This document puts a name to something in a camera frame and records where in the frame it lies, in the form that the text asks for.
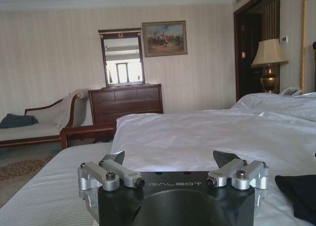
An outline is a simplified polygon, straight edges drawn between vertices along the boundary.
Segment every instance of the crown molding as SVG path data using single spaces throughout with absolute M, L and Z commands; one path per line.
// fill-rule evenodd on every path
M 233 0 L 0 0 L 0 11 L 225 3 L 233 3 Z

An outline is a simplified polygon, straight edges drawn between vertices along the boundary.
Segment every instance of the lamp shade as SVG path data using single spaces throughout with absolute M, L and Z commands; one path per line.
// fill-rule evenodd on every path
M 280 64 L 287 62 L 287 58 L 282 52 L 278 39 L 269 39 L 259 42 L 257 55 L 252 67 L 258 67 L 267 64 Z

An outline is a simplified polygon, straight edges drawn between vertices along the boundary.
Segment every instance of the mirror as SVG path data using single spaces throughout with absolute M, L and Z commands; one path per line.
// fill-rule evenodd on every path
M 143 84 L 141 29 L 99 31 L 106 86 Z

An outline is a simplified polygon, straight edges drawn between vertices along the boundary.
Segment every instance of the brass lamp base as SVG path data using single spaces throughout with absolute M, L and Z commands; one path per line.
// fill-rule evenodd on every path
M 277 86 L 278 78 L 273 73 L 272 67 L 266 67 L 265 74 L 261 77 L 261 84 L 266 93 L 274 93 Z

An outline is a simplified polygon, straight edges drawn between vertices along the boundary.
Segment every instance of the mirror frame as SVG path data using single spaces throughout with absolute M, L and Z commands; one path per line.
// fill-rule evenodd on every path
M 112 86 L 145 84 L 144 62 L 143 62 L 142 40 L 141 40 L 142 29 L 141 28 L 133 28 L 133 29 L 98 30 L 98 32 L 99 32 L 100 41 L 101 41 L 102 57 L 103 57 L 103 65 L 104 65 L 104 74 L 105 74 L 105 84 L 106 84 L 106 86 L 107 87 L 112 87 Z M 115 38 L 138 38 L 139 59 L 140 59 L 141 65 L 142 65 L 142 78 L 143 78 L 143 81 L 117 83 L 117 84 L 109 84 L 108 83 L 107 60 L 106 60 L 106 55 L 105 55 L 104 40 L 106 40 L 106 39 L 115 39 Z

